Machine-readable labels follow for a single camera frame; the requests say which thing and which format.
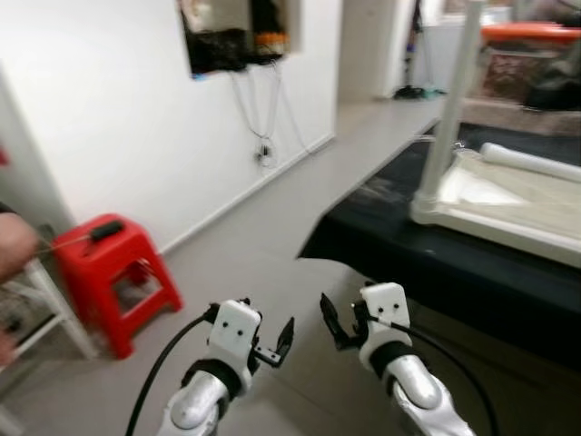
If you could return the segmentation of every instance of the baseboard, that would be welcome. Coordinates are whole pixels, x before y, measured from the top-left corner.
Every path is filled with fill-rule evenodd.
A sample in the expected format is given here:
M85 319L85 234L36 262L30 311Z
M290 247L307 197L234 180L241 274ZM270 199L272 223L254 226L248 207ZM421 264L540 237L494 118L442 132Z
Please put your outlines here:
M334 134L327 134L327 135L323 136L322 138L319 139L319 141L316 141L314 143L314 145L309 148L309 151L302 150L296 156L292 157L288 162L286 162L283 165L281 165L280 167L278 167L276 169L276 171L273 171L272 173L264 176L258 182L256 182L253 186L251 186L248 190L239 194L232 201L225 204L223 207L219 208L215 212L211 213L206 218L204 218L201 222L195 224L190 229L188 229L186 232L184 232L182 235L178 236L173 241L166 244L159 251L159 253L160 254L167 254L167 253L170 253L171 251L175 250L180 245L182 245L183 243L187 242L190 238L192 238L197 232L201 231L206 226L213 223L215 220L217 220L218 218L220 218L221 216L226 214L230 209L232 209L235 206L237 206L238 204L242 203L244 200L249 198L251 195L257 193L260 189L262 189L264 186L266 186L269 182L271 182L275 178L279 177L280 175L284 174L292 166L294 166L298 162L302 161L305 157L311 156L311 155L319 152L323 148L325 148L334 139L335 139Z

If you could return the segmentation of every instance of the red plastic stool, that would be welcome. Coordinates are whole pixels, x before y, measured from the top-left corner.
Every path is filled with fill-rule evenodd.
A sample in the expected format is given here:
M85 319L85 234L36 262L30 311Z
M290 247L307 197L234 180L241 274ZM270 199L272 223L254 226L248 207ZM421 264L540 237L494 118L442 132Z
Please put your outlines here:
M95 227L114 220L123 223L120 232L98 243L78 241ZM55 256L79 318L85 324L96 322L103 329L118 358L133 352L133 334L161 308L169 305L176 312L182 308L170 274L139 224L109 213L58 236L54 247L59 245ZM113 285L122 277L140 285L150 275L159 289L123 313Z

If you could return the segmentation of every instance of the orange object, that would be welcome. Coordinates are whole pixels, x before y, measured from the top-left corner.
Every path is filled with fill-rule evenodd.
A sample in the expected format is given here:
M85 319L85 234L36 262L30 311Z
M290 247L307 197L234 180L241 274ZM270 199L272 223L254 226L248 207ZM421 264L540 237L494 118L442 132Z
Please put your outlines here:
M573 43L581 38L581 28L563 27L550 22L520 22L484 25L481 34L486 41L538 39L556 43Z
M122 222L123 229L87 250L90 241L83 240L84 236L112 221ZM119 359L133 352L132 336L163 307L176 312L182 308L170 274L137 223L110 213L60 235L53 244L60 246L54 255L79 318L85 324L96 323L104 331ZM149 277L155 278L159 286L123 312L113 285L125 279L140 286Z

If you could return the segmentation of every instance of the black table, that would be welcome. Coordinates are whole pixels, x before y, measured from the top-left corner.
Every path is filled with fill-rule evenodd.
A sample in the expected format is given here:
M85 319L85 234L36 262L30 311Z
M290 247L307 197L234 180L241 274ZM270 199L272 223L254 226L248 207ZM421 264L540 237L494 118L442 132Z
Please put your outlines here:
M459 139L581 163L579 138L462 124ZM300 257L346 263L471 327L581 370L581 271L409 219L429 145L414 143L318 222Z

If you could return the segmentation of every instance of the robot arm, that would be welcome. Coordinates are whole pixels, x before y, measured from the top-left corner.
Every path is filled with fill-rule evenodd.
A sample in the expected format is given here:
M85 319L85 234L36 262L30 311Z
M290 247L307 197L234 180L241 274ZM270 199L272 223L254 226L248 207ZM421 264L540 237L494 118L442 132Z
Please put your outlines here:
M349 337L339 324L332 302L323 294L320 308L338 350L359 348L359 359L375 372L403 412L409 434L423 436L473 436L459 417L444 384L432 375L411 347L411 339L392 323L409 327L406 296L395 283L361 290L362 300L351 305L356 336Z
M278 368L291 348L293 318L273 351L258 345L262 316L250 301L229 300L215 307L208 353L186 372L182 388L165 407L158 436L215 435L230 402L251 388L258 360Z

